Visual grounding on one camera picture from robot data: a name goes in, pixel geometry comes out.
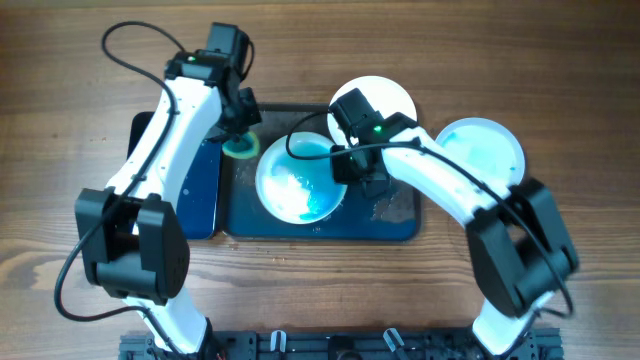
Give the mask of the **green yellow sponge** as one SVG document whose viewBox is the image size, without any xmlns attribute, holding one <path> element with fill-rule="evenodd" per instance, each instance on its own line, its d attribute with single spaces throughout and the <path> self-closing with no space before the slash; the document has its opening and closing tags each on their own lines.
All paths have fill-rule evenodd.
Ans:
<svg viewBox="0 0 640 360">
<path fill-rule="evenodd" d="M 246 160 L 260 153 L 260 142 L 257 135 L 248 131 L 223 143 L 222 152 L 231 158 Z"/>
</svg>

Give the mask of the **white plate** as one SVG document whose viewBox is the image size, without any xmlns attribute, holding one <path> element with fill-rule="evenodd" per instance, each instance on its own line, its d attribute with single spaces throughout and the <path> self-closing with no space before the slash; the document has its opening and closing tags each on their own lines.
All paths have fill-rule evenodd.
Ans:
<svg viewBox="0 0 640 360">
<path fill-rule="evenodd" d="M 329 153 L 333 142 L 318 133 L 283 136 L 261 155 L 255 187 L 264 208 L 281 221 L 302 225 L 329 216 L 347 187 L 332 177 L 330 161 L 312 160 Z"/>
<path fill-rule="evenodd" d="M 524 178 L 526 160 L 521 144 L 495 121 L 480 117 L 454 121 L 438 134 L 436 143 L 508 186 L 519 184 Z"/>
<path fill-rule="evenodd" d="M 385 77 L 363 76 L 344 84 L 334 94 L 330 104 L 333 105 L 341 96 L 354 89 L 358 89 L 367 99 L 369 106 L 372 108 L 370 114 L 374 115 L 374 122 L 366 128 L 362 128 L 362 131 L 367 130 L 368 133 L 362 132 L 362 135 L 366 138 L 375 137 L 380 144 L 389 143 L 397 146 L 418 144 L 417 140 L 412 140 L 411 138 L 394 141 L 394 136 L 386 134 L 388 125 L 384 125 L 384 122 L 391 115 L 402 113 L 414 122 L 417 121 L 416 106 L 409 93 L 403 87 Z"/>
</svg>

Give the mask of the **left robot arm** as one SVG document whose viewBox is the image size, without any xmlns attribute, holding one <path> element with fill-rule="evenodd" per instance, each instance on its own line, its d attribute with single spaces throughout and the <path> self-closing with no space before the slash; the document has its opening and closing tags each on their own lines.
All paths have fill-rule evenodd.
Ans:
<svg viewBox="0 0 640 360">
<path fill-rule="evenodd" d="M 163 359 L 221 359 L 223 347 L 184 286 L 190 248 L 175 207 L 201 144 L 218 142 L 236 159 L 254 157 L 251 132 L 261 115 L 242 87 L 255 48 L 235 25 L 213 23 L 205 48 L 180 49 L 154 81 L 161 98 L 125 164 L 102 190 L 84 189 L 76 204 L 79 241 L 56 282 L 54 304 L 64 317 L 93 322 L 135 311 L 152 332 Z M 87 281 L 124 301 L 98 315 L 74 315 L 62 287 L 75 258 Z"/>
</svg>

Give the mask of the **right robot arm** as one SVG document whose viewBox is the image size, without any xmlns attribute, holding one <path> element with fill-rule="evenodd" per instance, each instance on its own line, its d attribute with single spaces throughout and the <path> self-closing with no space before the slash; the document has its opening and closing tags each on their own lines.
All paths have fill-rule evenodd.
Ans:
<svg viewBox="0 0 640 360">
<path fill-rule="evenodd" d="M 401 112 L 388 117 L 358 88 L 329 105 L 347 143 L 331 150 L 338 183 L 402 181 L 430 198 L 465 230 L 475 281 L 485 297 L 472 333 L 493 356 L 510 353 L 566 286 L 579 258 L 557 204 L 540 181 L 516 185 L 494 180 L 438 145 Z"/>
</svg>

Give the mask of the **dark grey serving tray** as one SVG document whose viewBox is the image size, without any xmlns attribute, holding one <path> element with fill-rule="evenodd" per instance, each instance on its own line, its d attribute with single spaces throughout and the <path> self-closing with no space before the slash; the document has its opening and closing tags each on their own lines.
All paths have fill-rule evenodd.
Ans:
<svg viewBox="0 0 640 360">
<path fill-rule="evenodd" d="M 261 155 L 276 140 L 298 132 L 329 138 L 324 104 L 277 104 L 260 106 L 261 123 L 252 130 L 260 153 L 240 160 L 221 159 L 217 224 L 225 234 L 243 239 L 301 241 L 384 241 L 399 243 L 417 234 L 422 223 L 420 194 L 390 179 L 390 189 L 373 199 L 364 197 L 359 185 L 345 185 L 340 205 L 324 219 L 310 224 L 290 224 L 269 213 L 258 198 L 255 175 Z"/>
</svg>

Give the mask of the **dark blue water tray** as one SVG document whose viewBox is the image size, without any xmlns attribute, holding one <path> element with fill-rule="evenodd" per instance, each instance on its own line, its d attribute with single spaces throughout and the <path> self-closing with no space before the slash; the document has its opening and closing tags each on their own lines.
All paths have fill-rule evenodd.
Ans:
<svg viewBox="0 0 640 360">
<path fill-rule="evenodd" d="M 206 240 L 215 230 L 221 147 L 206 143 L 199 125 L 180 125 L 165 139 L 144 179 L 130 192 L 144 199 L 157 194 L 171 203 L 189 240 Z"/>
</svg>

